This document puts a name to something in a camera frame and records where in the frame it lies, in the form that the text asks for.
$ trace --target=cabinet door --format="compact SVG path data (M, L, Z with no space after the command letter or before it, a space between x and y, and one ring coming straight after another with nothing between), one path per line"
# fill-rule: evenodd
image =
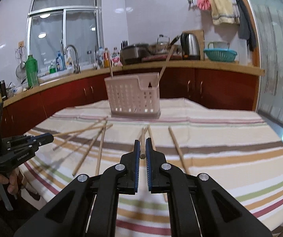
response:
M47 116L39 93L33 94L6 107L11 121L11 135L24 134Z
M1 137L6 138L12 136L12 119L9 117L7 107L3 108L2 122L0 126Z
M160 72L157 69L136 69L124 71L127 74ZM192 99L194 90L194 69L191 68L166 68L159 82L160 98L187 98Z
M214 70L195 70L195 101L209 109L253 109L257 76Z
M87 88L89 90L90 99L92 102L107 100L107 91L104 78L109 77L109 74L97 75L86 78Z
M86 79L62 84L40 93L48 117L67 107L90 103L90 90Z

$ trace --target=black thermos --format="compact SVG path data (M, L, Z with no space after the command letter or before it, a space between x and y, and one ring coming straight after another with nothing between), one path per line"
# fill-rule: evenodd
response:
M2 101L7 100L8 97L7 97L6 86L5 86L4 80L0 82L0 92L1 92Z

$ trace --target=table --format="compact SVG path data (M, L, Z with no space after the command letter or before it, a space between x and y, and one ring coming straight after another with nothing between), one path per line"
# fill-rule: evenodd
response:
M171 126L192 175L208 173L270 230L283 223L283 143L258 114L209 110L186 99L160 100L160 106L157 120L108 119L113 127L105 134L100 173L132 150L141 127L149 123L157 150L181 168L168 131ZM108 115L108 101L66 108L27 134L84 129ZM97 132L84 132L53 151L68 136L56 137L20 166L47 202L74 179L72 171ZM99 140L78 174L95 175ZM140 161L138 193L120 195L116 225L117 236L170 235L168 205L162 194L148 192L145 160Z

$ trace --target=pink plastic basket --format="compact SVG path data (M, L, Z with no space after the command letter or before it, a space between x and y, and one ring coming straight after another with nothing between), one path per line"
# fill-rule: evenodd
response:
M161 115L158 75L143 73L105 78L112 116L158 119Z

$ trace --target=stainless steel kettle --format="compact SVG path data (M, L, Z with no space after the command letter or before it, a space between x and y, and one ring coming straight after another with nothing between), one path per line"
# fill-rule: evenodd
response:
M200 46L194 34L182 33L180 36L182 58L184 60L200 60Z

